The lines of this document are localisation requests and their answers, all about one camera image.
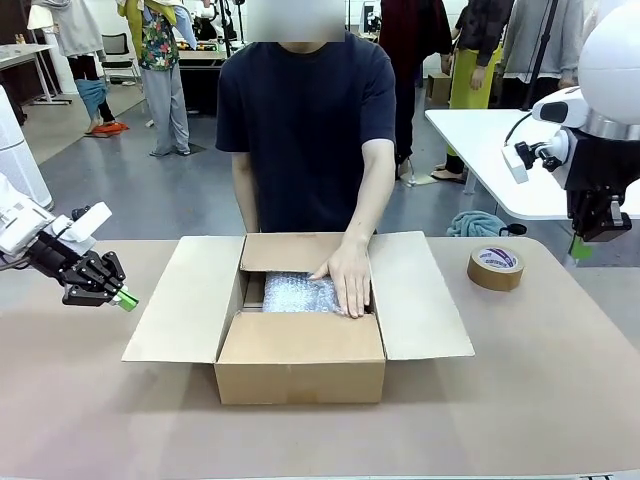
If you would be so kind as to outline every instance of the tape label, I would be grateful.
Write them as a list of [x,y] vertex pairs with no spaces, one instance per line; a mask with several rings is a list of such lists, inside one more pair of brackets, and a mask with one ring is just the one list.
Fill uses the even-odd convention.
[[485,248],[478,254],[480,261],[498,269],[511,269],[518,266],[518,257],[501,248]]

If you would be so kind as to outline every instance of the box flap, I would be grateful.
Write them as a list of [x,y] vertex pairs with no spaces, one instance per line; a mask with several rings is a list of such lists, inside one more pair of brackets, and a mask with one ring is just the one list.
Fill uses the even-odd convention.
[[214,363],[243,244],[244,237],[182,238],[122,360]]
[[240,268],[245,272],[314,273],[341,241],[341,233],[249,234]]
[[374,235],[369,258],[389,360],[475,355],[422,232]]
[[220,353],[225,364],[384,362],[375,315],[352,320],[332,313],[241,312]]

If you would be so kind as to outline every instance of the red cloth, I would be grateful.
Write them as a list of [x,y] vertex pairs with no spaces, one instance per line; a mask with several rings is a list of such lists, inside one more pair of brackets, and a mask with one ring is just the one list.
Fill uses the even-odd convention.
[[396,82],[413,82],[420,64],[451,51],[451,29],[442,0],[382,0],[380,46],[391,59]]

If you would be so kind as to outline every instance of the finger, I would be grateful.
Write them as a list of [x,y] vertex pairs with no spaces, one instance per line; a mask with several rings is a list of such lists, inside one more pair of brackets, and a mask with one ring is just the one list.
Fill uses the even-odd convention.
[[349,315],[358,318],[358,287],[356,277],[353,275],[347,280],[347,304],[349,305]]
[[338,304],[340,305],[340,311],[344,316],[349,315],[349,306],[347,303],[347,285],[343,275],[333,279],[333,284],[336,288],[336,295],[338,296]]
[[320,280],[321,278],[326,277],[329,274],[329,263],[324,262],[316,273],[309,277],[310,280]]
[[368,274],[364,277],[364,305],[371,305],[371,277]]
[[356,280],[356,302],[358,304],[358,317],[364,315],[364,278]]

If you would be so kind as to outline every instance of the brown packing tape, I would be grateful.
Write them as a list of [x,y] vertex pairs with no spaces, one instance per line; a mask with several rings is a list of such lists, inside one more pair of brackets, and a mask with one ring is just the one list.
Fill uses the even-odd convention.
[[487,245],[471,252],[467,274],[477,285],[498,292],[510,292],[520,285],[524,262],[512,250]]

